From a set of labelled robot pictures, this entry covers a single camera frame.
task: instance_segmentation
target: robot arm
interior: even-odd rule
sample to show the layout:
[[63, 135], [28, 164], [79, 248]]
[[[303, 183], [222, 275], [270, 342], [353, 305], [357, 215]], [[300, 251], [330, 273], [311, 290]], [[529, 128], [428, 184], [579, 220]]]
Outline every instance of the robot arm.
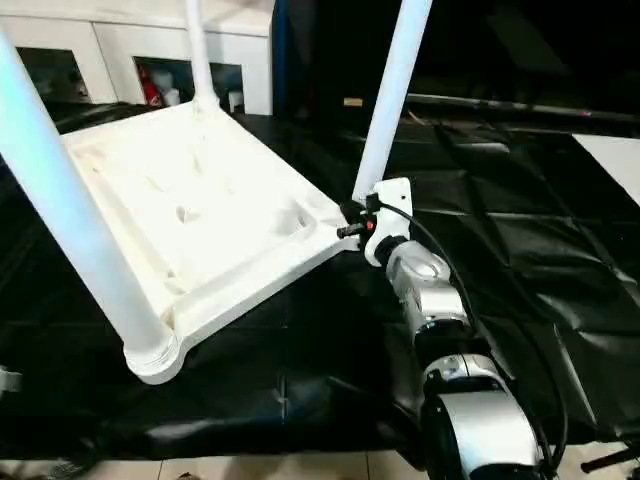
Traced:
[[368, 200], [358, 224], [368, 228], [347, 227], [338, 235], [362, 234], [367, 261], [385, 269], [411, 327], [423, 368], [430, 477], [540, 478], [535, 433], [488, 344], [478, 342], [449, 265], [410, 239], [407, 219], [379, 209], [390, 205], [411, 215], [409, 181], [378, 182]]

